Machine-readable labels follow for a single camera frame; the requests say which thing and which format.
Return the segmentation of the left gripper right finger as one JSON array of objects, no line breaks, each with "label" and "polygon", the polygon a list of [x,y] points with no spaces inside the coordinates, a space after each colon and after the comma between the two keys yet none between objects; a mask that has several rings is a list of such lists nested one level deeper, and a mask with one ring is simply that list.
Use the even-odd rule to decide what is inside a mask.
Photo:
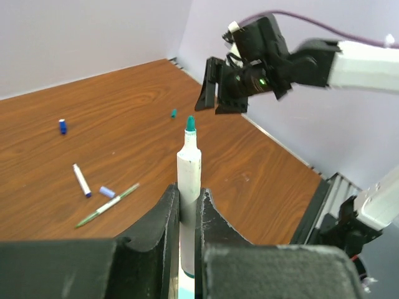
[{"label": "left gripper right finger", "polygon": [[365,298],[352,261],[323,245],[254,245],[202,189],[195,230],[196,298]]}]

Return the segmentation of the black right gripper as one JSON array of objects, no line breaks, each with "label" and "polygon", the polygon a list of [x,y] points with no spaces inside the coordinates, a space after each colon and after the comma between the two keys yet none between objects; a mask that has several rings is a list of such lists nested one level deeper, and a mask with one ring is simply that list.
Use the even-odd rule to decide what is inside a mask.
[{"label": "black right gripper", "polygon": [[289,65],[289,51],[273,14],[245,26],[234,21],[223,38],[232,43],[226,65],[216,57],[207,59],[195,111],[214,108],[219,79],[215,114],[247,113],[249,97],[271,92],[280,99],[292,89],[280,74]]}]

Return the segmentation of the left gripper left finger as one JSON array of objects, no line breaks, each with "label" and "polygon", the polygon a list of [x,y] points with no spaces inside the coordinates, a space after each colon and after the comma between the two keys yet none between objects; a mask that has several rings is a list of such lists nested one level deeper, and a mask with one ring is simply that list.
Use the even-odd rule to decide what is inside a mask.
[{"label": "left gripper left finger", "polygon": [[2,298],[177,298],[179,192],[109,239],[3,242]]}]

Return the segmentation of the teal white marker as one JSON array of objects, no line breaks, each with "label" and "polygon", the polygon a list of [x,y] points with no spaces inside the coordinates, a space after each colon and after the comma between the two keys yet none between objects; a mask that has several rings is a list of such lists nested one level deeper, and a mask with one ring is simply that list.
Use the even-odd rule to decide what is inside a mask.
[{"label": "teal white marker", "polygon": [[176,154],[180,194],[180,264],[189,279],[195,278],[195,227],[197,199],[201,192],[202,153],[197,146],[195,118],[189,116],[183,147]]}]

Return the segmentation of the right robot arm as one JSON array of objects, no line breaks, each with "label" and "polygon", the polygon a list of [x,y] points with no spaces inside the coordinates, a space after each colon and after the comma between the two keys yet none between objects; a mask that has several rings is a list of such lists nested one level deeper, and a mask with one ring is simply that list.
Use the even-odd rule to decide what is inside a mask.
[{"label": "right robot arm", "polygon": [[[223,39],[230,50],[224,59],[207,59],[196,111],[243,114],[249,97],[272,92],[280,99],[295,83],[398,91],[398,45],[394,42],[340,32],[339,40],[309,39],[290,52],[275,11],[230,23]],[[359,255],[397,215],[398,170],[393,169],[372,187],[341,203],[336,216],[324,216],[315,241],[342,249],[355,264],[361,281],[369,282]]]}]

